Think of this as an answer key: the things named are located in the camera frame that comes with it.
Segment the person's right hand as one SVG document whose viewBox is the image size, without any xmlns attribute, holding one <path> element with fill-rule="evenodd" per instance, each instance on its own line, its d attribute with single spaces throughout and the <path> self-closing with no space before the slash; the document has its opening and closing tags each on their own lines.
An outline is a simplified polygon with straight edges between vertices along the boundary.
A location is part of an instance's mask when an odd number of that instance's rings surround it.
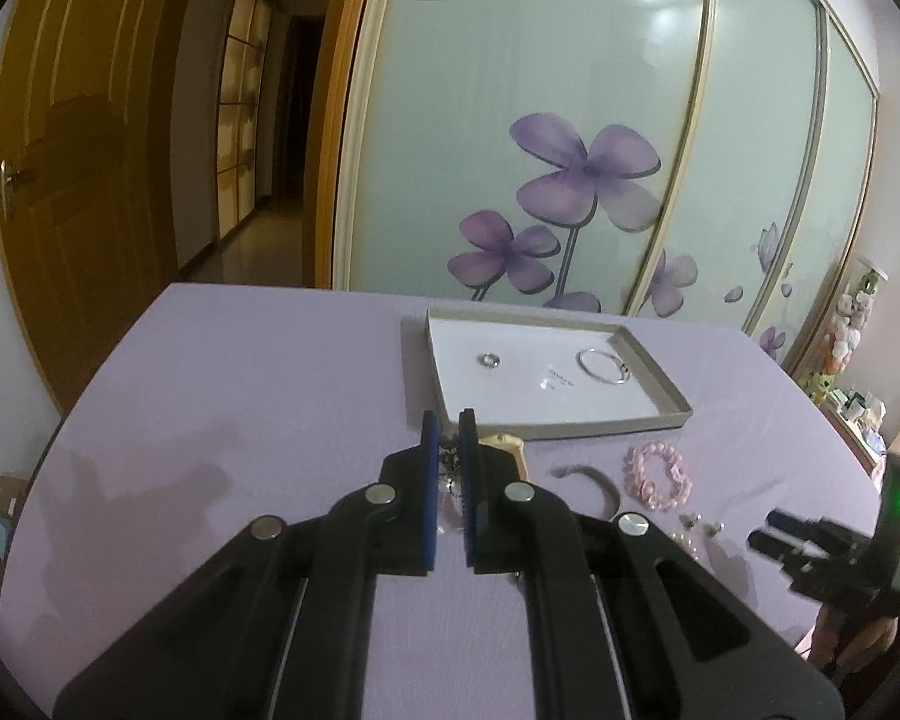
<svg viewBox="0 0 900 720">
<path fill-rule="evenodd" d="M 831 668 L 832 681 L 886 678 L 899 654 L 900 614 L 866 619 L 836 606 L 821 606 L 808 660 L 818 670 Z"/>
</svg>

